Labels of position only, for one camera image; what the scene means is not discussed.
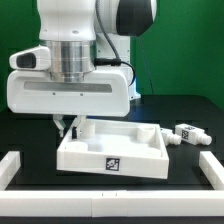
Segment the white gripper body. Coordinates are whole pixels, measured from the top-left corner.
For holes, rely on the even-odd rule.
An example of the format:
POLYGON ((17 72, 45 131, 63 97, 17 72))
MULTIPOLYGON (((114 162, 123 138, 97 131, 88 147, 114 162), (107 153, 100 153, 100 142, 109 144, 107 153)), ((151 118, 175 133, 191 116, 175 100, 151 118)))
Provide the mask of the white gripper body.
POLYGON ((7 81, 7 104, 15 113, 117 116, 129 113, 125 75, 95 70, 82 82, 55 82, 48 72, 14 71, 7 81))

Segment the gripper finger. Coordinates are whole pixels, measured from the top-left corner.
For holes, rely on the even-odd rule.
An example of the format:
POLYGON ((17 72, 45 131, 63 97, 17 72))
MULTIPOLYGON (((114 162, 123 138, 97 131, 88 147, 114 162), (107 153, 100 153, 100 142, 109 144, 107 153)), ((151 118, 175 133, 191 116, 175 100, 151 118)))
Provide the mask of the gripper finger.
POLYGON ((85 124, 86 117, 78 115, 71 124, 72 138, 78 139, 81 136, 82 127, 85 124))
POLYGON ((64 136, 64 129, 65 129, 65 127, 66 127, 66 124, 65 124, 65 122, 63 121, 63 116, 62 116, 62 115, 54 115, 54 116, 53 116, 53 121, 54 121, 56 127, 57 127, 58 130, 59 130, 59 135, 60 135, 61 137, 63 137, 63 136, 64 136))

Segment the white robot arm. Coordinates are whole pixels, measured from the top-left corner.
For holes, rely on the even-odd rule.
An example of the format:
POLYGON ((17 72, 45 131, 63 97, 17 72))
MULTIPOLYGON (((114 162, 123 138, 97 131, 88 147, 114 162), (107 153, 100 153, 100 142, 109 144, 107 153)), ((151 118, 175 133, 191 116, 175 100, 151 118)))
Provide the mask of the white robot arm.
POLYGON ((40 45, 9 59, 7 104, 15 113, 63 117, 129 113, 134 82, 120 58, 98 58, 96 35, 139 36, 154 22, 156 0, 37 0, 40 45))

